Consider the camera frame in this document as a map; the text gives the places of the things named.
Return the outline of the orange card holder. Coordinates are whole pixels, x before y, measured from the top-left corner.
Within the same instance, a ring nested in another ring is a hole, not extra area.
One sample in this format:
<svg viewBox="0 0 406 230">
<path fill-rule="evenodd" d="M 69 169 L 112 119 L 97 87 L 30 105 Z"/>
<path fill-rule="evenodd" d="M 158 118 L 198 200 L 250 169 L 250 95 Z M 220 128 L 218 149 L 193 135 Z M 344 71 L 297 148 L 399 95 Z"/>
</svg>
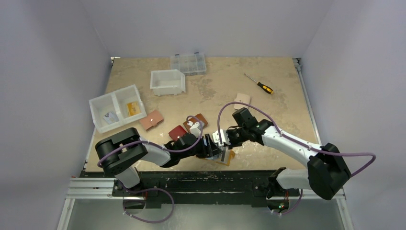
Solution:
<svg viewBox="0 0 406 230">
<path fill-rule="evenodd" d="M 222 154 L 218 154 L 211 158 L 205 158 L 206 161 L 212 161 L 221 165 L 229 166 L 231 160 L 235 157 L 232 150 L 226 149 Z"/>
</svg>

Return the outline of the gold credit card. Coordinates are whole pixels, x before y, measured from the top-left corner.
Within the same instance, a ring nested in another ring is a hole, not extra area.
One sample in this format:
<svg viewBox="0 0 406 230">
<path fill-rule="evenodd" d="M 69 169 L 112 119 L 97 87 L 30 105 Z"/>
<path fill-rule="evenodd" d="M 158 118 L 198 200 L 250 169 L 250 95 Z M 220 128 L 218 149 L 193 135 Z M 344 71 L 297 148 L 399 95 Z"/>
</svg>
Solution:
<svg viewBox="0 0 406 230">
<path fill-rule="evenodd" d="M 137 101 L 128 103 L 127 105 L 128 116 L 135 116 L 141 113 L 139 103 Z"/>
</svg>

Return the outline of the white VIP credit card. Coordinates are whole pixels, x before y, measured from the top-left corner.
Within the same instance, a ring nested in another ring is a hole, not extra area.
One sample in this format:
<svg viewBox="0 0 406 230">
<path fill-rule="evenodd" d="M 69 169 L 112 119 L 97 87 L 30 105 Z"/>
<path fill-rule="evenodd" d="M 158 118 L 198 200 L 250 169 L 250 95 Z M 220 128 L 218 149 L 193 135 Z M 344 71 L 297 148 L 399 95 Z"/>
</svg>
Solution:
<svg viewBox="0 0 406 230">
<path fill-rule="evenodd" d="M 119 121 L 119 118 L 117 117 L 116 113 L 112 112 L 112 111 L 109 111 L 106 114 L 104 114 L 103 119 L 109 125 L 114 124 Z"/>
</svg>

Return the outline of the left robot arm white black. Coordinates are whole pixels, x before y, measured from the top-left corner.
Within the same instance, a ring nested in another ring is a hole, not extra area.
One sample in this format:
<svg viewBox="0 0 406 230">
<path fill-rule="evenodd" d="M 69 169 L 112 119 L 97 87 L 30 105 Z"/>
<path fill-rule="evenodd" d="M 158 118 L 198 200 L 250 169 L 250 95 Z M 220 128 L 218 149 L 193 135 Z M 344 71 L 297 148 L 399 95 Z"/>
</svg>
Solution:
<svg viewBox="0 0 406 230">
<path fill-rule="evenodd" d="M 97 165 L 104 174 L 115 177 L 129 195 L 137 196 L 143 189 L 138 171 L 133 167 L 138 160 L 170 168 L 187 157 L 215 157 L 222 154 L 224 148 L 215 144 L 208 134 L 195 136 L 191 133 L 159 145 L 142 138 L 132 127 L 99 141 L 95 150 L 99 157 Z"/>
</svg>

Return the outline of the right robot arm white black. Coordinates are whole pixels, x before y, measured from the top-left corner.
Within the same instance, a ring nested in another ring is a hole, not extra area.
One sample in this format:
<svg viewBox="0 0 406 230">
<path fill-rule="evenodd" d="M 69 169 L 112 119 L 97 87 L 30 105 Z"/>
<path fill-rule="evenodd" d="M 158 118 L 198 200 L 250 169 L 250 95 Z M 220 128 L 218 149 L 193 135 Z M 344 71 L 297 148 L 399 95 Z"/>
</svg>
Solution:
<svg viewBox="0 0 406 230">
<path fill-rule="evenodd" d="M 226 132 L 230 148 L 239 147 L 246 141 L 256 142 L 305 166 L 304 170 L 282 167 L 274 172 L 268 178 L 268 197 L 289 189 L 308 189 L 324 200 L 331 200 L 350 179 L 350 170 L 335 145 L 318 146 L 305 142 L 283 132 L 272 121 L 258 121 L 247 108 L 235 111 L 232 116 L 237 127 Z"/>
</svg>

